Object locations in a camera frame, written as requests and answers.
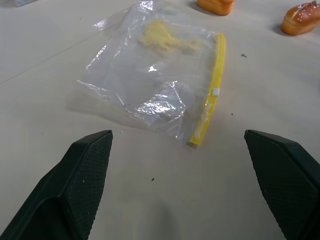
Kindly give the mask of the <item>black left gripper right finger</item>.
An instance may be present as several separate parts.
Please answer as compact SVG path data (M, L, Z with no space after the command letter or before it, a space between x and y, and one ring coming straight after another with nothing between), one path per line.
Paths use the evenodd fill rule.
M320 238L320 164L297 142L248 129L261 193L287 240Z

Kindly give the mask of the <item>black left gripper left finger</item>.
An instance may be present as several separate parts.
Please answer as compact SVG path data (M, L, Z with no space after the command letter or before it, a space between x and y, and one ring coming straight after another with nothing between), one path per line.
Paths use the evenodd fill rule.
M113 132L75 141L35 186L2 240L86 240L103 195Z

